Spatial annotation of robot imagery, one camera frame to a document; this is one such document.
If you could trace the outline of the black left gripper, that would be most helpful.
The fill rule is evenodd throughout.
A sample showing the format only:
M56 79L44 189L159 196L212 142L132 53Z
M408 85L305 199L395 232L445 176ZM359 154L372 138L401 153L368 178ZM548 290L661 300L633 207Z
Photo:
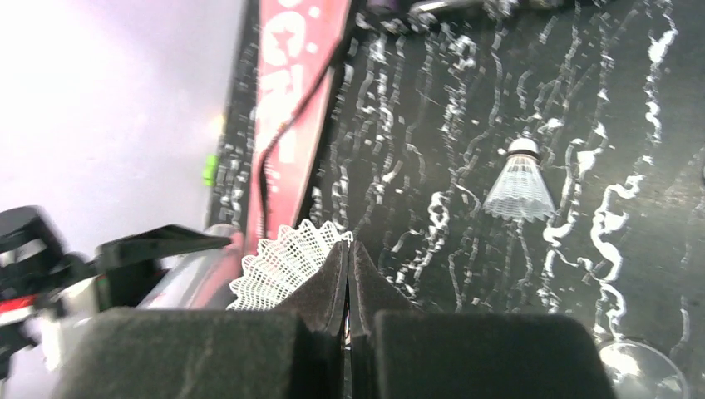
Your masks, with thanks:
M161 260L222 249L231 239L178 224L100 245L93 262L65 253L41 208L1 213L1 378L12 356L41 347L61 368L100 310L136 307L166 276Z

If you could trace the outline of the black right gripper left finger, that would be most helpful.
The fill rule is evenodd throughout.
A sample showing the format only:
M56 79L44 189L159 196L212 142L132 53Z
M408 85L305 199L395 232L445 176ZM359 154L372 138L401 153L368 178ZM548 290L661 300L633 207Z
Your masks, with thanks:
M291 398L343 396L349 250L350 244L335 243L321 268L275 307L301 320L293 352Z

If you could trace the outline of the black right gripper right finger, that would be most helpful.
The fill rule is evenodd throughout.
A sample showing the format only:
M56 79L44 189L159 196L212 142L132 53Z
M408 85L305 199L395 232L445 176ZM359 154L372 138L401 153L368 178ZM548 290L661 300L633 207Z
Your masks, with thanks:
M372 331L382 310L417 311L419 307L377 270L365 246L354 241L348 262L348 321L353 398L376 398Z

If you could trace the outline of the white shuttlecock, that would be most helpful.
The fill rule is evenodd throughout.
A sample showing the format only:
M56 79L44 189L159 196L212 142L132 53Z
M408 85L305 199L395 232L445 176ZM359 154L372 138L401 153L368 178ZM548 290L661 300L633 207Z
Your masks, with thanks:
M256 253L243 257L243 275L229 283L230 311L266 311L279 305L323 266L335 244L351 243L331 221L316 226L305 219L294 228L281 225L275 239L261 239Z
M540 170L538 145L521 137L513 140L506 162L491 187L482 210L496 218L533 222L555 214L555 204Z

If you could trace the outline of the clear plastic tube lid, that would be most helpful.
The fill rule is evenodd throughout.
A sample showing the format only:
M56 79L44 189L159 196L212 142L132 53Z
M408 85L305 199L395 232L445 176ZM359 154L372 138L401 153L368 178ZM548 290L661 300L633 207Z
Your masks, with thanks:
M599 346L599 357L618 398L688 399L682 371L658 349L644 342L614 340Z

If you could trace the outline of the white shuttlecock tube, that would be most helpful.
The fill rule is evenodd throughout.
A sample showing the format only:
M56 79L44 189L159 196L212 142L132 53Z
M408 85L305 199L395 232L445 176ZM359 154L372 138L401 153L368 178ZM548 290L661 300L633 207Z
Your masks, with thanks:
M181 255L140 302L140 308L224 310L235 299L229 284L242 275L243 235L231 224L215 224L205 233L231 244Z

